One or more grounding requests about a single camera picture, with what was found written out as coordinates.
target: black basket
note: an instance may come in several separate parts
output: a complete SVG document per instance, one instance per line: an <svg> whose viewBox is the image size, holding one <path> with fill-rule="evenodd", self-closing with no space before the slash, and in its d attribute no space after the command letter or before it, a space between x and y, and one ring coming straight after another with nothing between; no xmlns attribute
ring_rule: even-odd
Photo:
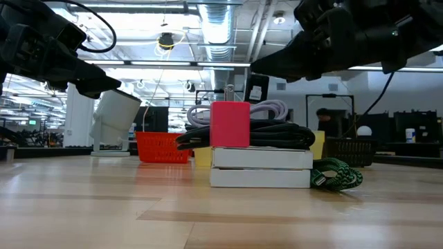
<svg viewBox="0 0 443 249"><path fill-rule="evenodd" d="M326 138L323 157L337 158L350 167L364 167L372 164L376 140Z"/></svg>

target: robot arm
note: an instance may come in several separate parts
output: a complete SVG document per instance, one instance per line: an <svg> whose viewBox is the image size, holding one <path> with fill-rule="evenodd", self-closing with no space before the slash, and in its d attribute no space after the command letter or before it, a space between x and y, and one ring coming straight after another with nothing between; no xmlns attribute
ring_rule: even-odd
<svg viewBox="0 0 443 249"><path fill-rule="evenodd" d="M303 31L253 62L254 73L316 80L375 62L391 73L443 44L443 0L302 0L294 16Z"/></svg>
<svg viewBox="0 0 443 249"><path fill-rule="evenodd" d="M82 45L86 38L42 1L0 0L0 83L7 73L48 82L60 90L70 82L80 94L95 99L103 91L117 89L118 80L77 58L78 48L91 51Z"/></svg>

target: red basket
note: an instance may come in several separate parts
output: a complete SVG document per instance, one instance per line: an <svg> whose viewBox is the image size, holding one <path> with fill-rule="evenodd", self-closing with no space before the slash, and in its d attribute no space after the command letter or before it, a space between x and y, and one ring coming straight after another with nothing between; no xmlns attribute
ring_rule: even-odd
<svg viewBox="0 0 443 249"><path fill-rule="evenodd" d="M179 133L136 132L138 157L146 163L187 163L189 151L177 150Z"/></svg>

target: green cable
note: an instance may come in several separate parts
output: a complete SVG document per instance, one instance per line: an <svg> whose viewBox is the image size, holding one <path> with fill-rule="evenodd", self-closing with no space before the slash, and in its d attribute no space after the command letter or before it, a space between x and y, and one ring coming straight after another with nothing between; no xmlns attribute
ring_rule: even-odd
<svg viewBox="0 0 443 249"><path fill-rule="evenodd" d="M323 172L336 172L334 177L326 177ZM336 158L315 160L311 170L311 185L331 191L341 191L357 187L363 176L349 165Z"/></svg>

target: pink block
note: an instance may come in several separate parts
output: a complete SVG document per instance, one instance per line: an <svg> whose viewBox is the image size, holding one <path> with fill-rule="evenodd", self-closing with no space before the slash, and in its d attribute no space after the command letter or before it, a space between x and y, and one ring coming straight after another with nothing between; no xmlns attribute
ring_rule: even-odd
<svg viewBox="0 0 443 249"><path fill-rule="evenodd" d="M213 102L210 106L210 145L248 147L250 108L248 102Z"/></svg>

